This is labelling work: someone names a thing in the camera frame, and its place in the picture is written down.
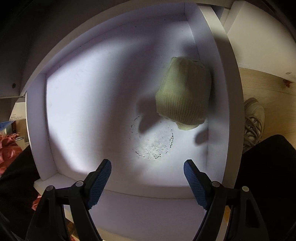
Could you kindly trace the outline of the beige sneaker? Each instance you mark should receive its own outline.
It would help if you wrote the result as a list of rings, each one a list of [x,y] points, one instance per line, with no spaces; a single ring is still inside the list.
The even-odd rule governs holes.
[[[244,102],[244,114],[243,153],[260,142],[265,127],[265,111],[256,98]]]

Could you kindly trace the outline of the white open drawer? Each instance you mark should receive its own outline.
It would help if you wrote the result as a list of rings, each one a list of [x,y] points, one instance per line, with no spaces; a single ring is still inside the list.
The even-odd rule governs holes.
[[[26,87],[35,187],[68,187],[109,159],[111,176],[90,209],[103,239],[192,240],[205,211],[184,162],[232,188],[242,152],[242,86],[220,17],[211,4],[137,1],[90,21],[48,54]],[[156,112],[173,57],[211,72],[208,116],[189,131]]]

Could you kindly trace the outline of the red satin fabric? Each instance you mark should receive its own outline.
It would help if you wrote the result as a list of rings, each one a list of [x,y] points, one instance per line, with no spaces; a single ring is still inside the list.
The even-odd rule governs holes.
[[[17,134],[1,135],[1,205],[36,210],[41,196],[34,188],[40,176],[31,147],[16,143]]]

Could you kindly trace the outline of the green knit beanie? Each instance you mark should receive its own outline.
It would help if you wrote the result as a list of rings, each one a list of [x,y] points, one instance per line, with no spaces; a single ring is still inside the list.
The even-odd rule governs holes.
[[[210,71],[202,62],[173,57],[155,96],[157,113],[179,130],[197,128],[207,118],[211,85]]]

